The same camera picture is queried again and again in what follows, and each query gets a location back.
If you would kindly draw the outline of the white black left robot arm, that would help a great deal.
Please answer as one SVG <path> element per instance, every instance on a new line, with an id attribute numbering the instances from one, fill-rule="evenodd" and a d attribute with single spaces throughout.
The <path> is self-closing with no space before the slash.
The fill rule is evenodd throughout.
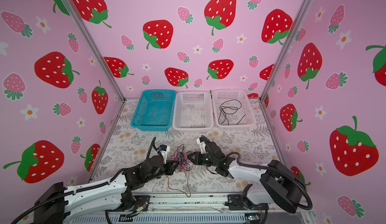
<path id="1" fill-rule="evenodd" d="M 156 155 L 140 164 L 120 169 L 113 177 L 94 183 L 52 185 L 36 202 L 13 220 L 18 223 L 33 214 L 35 224 L 65 224 L 78 217 L 100 211 L 125 211 L 136 206 L 134 190 L 151 180 L 173 175 L 179 163 Z"/>

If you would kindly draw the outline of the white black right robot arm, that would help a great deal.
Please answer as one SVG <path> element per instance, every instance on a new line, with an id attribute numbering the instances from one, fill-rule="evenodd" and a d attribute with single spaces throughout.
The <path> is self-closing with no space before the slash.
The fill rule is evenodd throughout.
<path id="1" fill-rule="evenodd" d="M 223 177 L 239 178 L 260 183 L 264 190 L 248 187 L 245 197 L 254 204 L 276 204 L 282 210 L 294 214 L 297 209 L 310 211 L 311 197 L 304 181 L 278 160 L 266 165 L 241 161 L 241 154 L 224 154 L 214 142 L 199 142 L 200 151 L 187 158 L 195 165 L 215 167 L 215 172 Z"/>

